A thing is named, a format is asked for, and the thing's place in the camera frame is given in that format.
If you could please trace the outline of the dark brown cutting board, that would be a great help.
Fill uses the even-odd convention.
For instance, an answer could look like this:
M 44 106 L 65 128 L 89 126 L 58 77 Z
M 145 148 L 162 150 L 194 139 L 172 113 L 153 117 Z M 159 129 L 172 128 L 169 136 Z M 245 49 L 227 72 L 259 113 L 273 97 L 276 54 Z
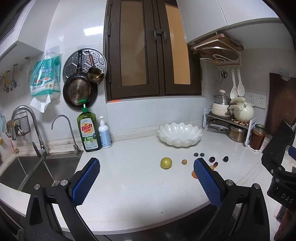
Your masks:
M 290 126 L 295 124 L 296 105 L 295 78 L 283 80 L 279 74 L 269 73 L 269 102 L 266 132 L 273 135 L 282 120 Z

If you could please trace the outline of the green apple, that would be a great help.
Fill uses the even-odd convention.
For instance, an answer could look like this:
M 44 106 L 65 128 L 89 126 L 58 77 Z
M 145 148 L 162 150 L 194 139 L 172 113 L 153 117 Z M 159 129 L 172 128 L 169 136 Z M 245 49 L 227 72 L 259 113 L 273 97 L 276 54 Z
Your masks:
M 163 169 L 169 169 L 172 166 L 172 160 L 169 157 L 164 157 L 161 159 L 160 166 Z

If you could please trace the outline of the black frying pan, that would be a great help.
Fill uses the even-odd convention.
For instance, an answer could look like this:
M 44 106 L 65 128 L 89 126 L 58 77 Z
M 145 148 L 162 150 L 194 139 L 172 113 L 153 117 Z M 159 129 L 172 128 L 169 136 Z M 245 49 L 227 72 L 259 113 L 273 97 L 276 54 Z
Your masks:
M 87 74 L 82 71 L 82 50 L 79 50 L 76 73 L 71 75 L 64 83 L 64 100 L 71 109 L 81 110 L 83 108 L 81 101 L 85 99 L 86 107 L 89 108 L 96 101 L 97 94 L 97 84 L 89 81 Z

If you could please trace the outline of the black scissors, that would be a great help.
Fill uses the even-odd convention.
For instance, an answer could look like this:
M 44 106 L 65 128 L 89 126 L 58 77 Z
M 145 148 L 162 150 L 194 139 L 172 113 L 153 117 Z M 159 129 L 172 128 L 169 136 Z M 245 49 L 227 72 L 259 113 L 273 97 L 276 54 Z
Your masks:
M 222 70 L 221 70 L 221 80 L 220 80 L 220 84 L 223 82 L 223 80 L 224 80 L 225 78 L 227 78 L 227 76 L 228 76 L 228 72 L 225 71 L 224 69 L 222 69 Z

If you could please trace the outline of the round steel steamer tray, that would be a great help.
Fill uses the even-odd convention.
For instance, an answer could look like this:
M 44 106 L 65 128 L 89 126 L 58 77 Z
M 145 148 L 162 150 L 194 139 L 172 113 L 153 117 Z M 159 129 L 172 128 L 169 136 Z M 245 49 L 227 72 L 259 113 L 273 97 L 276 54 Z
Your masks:
M 80 49 L 81 54 L 81 67 L 82 71 L 87 73 L 89 68 L 95 66 L 96 68 L 103 71 L 104 74 L 107 73 L 107 62 L 103 54 L 94 48 L 82 48 Z M 76 73 L 78 66 L 78 53 L 79 50 L 74 52 L 66 60 L 63 67 L 63 81 L 66 82 L 67 79 Z

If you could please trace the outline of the cream ceramic kettle pot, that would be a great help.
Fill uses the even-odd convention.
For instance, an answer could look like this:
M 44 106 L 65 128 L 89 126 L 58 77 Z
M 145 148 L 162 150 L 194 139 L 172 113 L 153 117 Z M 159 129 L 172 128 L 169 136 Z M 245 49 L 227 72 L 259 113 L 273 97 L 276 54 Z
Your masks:
M 244 97 L 231 99 L 226 115 L 232 113 L 234 118 L 241 122 L 250 122 L 254 117 L 253 104 L 248 103 Z

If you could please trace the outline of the green dish soap bottle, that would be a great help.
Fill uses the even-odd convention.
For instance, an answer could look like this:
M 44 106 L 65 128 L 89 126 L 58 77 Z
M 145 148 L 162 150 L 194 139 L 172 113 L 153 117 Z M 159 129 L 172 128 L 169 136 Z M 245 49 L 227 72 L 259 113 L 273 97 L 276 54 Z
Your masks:
M 82 113 L 77 117 L 79 134 L 86 152 L 94 152 L 102 148 L 96 114 L 90 112 L 86 107 L 86 99 L 81 99 L 78 103 L 83 104 Z

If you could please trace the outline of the white rice spoon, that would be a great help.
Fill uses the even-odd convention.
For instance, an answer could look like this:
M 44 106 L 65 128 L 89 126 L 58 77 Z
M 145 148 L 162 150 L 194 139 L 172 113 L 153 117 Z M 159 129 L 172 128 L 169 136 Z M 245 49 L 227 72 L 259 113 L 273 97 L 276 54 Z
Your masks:
M 237 87 L 236 87 L 234 69 L 231 69 L 231 76 L 232 76 L 233 87 L 232 87 L 232 89 L 230 91 L 230 98 L 235 99 L 236 97 L 238 97 L 238 90 L 237 90 Z
M 240 69 L 237 69 L 237 76 L 238 76 L 238 86 L 237 86 L 238 96 L 243 97 L 245 95 L 245 88 L 242 83 Z

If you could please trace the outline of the small chrome water tap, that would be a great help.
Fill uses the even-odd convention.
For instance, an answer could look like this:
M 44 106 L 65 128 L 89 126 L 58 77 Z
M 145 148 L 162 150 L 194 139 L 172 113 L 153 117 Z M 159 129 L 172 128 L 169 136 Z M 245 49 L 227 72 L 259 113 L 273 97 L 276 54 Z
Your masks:
M 59 131 L 66 131 L 67 137 L 70 137 L 72 139 L 72 145 L 73 145 L 73 150 L 74 150 L 74 154 L 75 155 L 81 155 L 82 154 L 82 150 L 80 149 L 79 145 L 76 142 L 75 136 L 74 136 L 74 132 L 73 132 L 73 128 L 72 128 L 72 124 L 71 121 L 69 119 L 69 117 L 67 117 L 64 114 L 59 114 L 57 116 L 55 116 L 51 122 L 51 130 L 54 129 L 55 126 L 55 122 L 60 123 L 60 119 L 63 119 L 66 121 L 65 125 L 62 125 L 61 127 L 58 127 Z

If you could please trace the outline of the stainless steel sink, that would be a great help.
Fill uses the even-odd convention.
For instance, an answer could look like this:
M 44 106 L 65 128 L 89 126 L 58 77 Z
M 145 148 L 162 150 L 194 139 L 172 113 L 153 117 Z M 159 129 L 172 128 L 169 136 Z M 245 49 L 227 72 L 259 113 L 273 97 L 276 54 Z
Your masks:
M 16 157 L 1 174 L 1 183 L 30 194 L 35 184 L 42 187 L 56 186 L 60 181 L 70 180 L 74 175 L 81 155 L 74 153 Z

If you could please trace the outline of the hanging utensils on wall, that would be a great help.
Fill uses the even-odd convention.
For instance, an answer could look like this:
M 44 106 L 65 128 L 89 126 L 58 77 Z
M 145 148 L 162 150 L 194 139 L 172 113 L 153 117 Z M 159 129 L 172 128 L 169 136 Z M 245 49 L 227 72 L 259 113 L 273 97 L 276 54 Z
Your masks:
M 32 68 L 32 60 L 33 58 L 31 56 L 25 57 L 25 73 L 26 73 L 26 81 L 29 82 L 29 74 L 31 73 Z M 18 69 L 18 63 L 13 64 L 12 71 L 7 70 L 3 76 L 1 76 L 1 83 L 4 83 L 3 88 L 1 89 L 1 92 L 9 93 L 10 91 L 13 91 L 17 86 L 18 82 L 16 80 L 16 74 L 23 70 L 23 65 L 20 66 L 20 69 Z

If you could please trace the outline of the white scalloped fruit bowl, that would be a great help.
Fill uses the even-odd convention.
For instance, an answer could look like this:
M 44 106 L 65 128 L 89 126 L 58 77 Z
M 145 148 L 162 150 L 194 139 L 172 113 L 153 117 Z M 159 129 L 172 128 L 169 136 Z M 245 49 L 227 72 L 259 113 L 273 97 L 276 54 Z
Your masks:
M 159 126 L 157 133 L 162 142 L 177 148 L 193 146 L 203 136 L 203 130 L 198 126 L 184 123 L 165 123 Z

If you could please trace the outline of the steel pan lid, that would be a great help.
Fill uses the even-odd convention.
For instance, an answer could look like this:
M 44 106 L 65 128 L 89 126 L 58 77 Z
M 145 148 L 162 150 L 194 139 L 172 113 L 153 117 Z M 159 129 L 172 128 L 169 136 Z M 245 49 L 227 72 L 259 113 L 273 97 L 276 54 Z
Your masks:
M 229 124 L 221 120 L 213 119 L 208 122 L 208 129 L 218 133 L 229 133 Z

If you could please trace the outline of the cream pot with glass lid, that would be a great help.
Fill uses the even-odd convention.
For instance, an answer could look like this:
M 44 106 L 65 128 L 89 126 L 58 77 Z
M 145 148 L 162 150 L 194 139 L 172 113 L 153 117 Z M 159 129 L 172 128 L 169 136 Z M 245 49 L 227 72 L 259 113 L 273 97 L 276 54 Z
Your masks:
M 221 89 L 219 94 L 214 96 L 211 113 L 219 117 L 232 116 L 232 110 L 229 110 L 231 98 L 226 95 L 226 91 Z

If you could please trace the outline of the white rice spoon left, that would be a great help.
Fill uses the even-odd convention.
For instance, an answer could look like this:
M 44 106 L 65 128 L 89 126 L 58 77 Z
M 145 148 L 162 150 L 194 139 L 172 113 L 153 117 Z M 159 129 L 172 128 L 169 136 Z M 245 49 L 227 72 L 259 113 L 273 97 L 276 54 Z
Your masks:
M 230 98 L 235 99 L 236 97 L 238 97 L 238 90 L 237 90 L 237 87 L 236 87 L 234 69 L 231 69 L 231 76 L 232 76 L 233 87 L 232 87 L 232 89 L 230 91 Z

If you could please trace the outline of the dark plum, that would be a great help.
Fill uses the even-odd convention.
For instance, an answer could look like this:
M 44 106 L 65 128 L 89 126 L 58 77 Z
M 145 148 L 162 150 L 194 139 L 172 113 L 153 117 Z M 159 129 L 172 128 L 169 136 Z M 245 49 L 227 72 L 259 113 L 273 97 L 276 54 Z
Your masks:
M 228 161 L 229 161 L 229 157 L 228 157 L 228 156 L 225 156 L 225 157 L 223 158 L 223 161 L 224 161 L 224 162 L 228 162 Z
M 210 157 L 210 158 L 209 158 L 209 162 L 210 162 L 210 163 L 213 163 L 214 161 L 215 161 L 215 157 Z

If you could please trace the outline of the glass jar of red sauce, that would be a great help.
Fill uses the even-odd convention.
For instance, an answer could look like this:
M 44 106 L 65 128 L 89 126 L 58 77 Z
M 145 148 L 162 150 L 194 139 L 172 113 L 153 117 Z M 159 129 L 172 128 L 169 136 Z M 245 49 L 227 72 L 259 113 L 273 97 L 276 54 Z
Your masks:
M 252 130 L 250 147 L 254 150 L 260 150 L 266 136 L 265 126 L 256 124 Z

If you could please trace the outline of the white wall power socket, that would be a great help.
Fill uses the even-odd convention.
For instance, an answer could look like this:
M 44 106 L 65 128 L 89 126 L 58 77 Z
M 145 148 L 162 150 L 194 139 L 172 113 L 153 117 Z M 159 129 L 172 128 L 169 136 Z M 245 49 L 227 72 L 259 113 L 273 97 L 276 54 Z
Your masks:
M 257 94 L 255 106 L 258 108 L 266 109 L 266 95 Z

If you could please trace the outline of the stainless steel pot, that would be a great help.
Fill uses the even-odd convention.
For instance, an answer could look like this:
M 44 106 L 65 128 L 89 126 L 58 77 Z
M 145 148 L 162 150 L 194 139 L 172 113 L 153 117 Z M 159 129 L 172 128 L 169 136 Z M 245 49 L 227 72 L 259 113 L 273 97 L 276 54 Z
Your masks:
M 237 126 L 229 126 L 228 137 L 234 142 L 243 143 L 246 140 L 247 129 Z

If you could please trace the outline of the white pump lotion bottle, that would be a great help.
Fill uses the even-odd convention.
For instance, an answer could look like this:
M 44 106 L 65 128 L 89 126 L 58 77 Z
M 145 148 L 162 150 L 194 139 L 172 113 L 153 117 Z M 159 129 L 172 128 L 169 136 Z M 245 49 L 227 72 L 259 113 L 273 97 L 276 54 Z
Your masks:
M 100 126 L 99 126 L 99 136 L 101 140 L 101 145 L 103 148 L 107 149 L 110 148 L 112 143 L 111 143 L 111 137 L 110 137 L 110 131 L 109 127 L 105 124 L 104 121 L 104 116 L 100 116 Z

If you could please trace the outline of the white rice spoon right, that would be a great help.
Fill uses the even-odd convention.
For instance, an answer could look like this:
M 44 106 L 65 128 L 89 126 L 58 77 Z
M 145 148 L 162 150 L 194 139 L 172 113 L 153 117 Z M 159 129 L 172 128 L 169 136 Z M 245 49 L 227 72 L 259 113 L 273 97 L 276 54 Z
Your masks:
M 237 69 L 237 76 L 238 76 L 238 86 L 237 86 L 238 96 L 243 97 L 245 95 L 245 88 L 242 83 L 240 69 Z

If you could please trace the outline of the plastic bag of wipes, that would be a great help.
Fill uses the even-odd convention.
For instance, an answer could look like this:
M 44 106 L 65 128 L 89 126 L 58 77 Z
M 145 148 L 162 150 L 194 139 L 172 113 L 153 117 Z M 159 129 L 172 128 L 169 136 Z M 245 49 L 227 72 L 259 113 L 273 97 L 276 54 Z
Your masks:
M 60 47 L 46 50 L 34 66 L 30 80 L 30 106 L 44 113 L 52 99 L 60 96 L 61 58 Z

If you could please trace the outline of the dark wooden window frame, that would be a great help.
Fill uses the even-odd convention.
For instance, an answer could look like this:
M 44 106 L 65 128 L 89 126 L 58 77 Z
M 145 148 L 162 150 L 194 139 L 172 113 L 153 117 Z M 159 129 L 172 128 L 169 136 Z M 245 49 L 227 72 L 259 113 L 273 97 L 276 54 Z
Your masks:
M 183 30 L 176 1 L 108 1 L 107 99 L 201 95 L 200 60 Z

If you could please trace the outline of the grey corner shelf rack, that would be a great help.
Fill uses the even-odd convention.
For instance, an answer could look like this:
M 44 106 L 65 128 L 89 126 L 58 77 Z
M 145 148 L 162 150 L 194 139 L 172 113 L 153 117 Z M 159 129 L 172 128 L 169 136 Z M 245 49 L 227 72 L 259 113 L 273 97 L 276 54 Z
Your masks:
M 205 108 L 204 109 L 204 117 L 203 117 L 203 128 L 208 128 L 208 122 L 210 120 L 217 119 L 224 121 L 229 124 L 229 126 L 237 126 L 239 128 L 244 128 L 247 129 L 247 135 L 246 135 L 246 140 L 244 143 L 244 146 L 249 145 L 251 141 L 251 132 L 255 128 L 255 124 L 257 121 L 257 118 L 253 118 L 250 122 L 248 123 L 243 123 L 241 121 L 236 120 L 233 117 L 219 117 L 211 113 L 211 108 Z

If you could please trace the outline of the small brass ladle pot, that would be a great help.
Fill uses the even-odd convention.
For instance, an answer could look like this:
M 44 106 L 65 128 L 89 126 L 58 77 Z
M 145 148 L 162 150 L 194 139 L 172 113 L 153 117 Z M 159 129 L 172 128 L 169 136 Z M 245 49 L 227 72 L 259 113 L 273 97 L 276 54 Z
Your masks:
M 88 70 L 87 78 L 89 81 L 99 85 L 104 79 L 105 74 L 101 69 L 95 66 L 93 56 L 90 52 L 88 53 L 88 57 L 90 60 L 91 67 Z

